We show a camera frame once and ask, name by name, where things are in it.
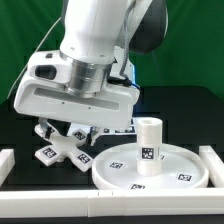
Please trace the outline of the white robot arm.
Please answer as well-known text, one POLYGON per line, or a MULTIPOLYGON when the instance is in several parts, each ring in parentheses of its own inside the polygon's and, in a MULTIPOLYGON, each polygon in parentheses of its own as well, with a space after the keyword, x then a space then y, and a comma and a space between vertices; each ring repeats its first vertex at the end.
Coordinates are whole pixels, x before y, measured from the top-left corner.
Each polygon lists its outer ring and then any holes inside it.
POLYGON ((14 108, 39 119, 49 138, 49 119, 124 130, 131 122, 139 90, 117 71, 115 52, 146 54, 163 41, 166 0, 63 0, 65 27, 60 48, 30 57, 14 108))

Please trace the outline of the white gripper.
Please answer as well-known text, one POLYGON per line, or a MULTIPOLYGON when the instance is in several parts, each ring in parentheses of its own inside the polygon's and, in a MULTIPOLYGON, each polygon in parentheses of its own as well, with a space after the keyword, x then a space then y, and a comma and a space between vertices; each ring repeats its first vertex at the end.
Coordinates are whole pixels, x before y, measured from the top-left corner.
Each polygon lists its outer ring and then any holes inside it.
POLYGON ((42 117, 38 122, 44 138, 52 133, 47 119, 93 126, 86 137, 86 145, 93 146, 98 127, 126 129, 130 125, 138 98, 136 88, 112 84, 93 98, 81 98, 64 91, 61 84, 25 74, 15 96, 14 108, 20 114, 42 117))

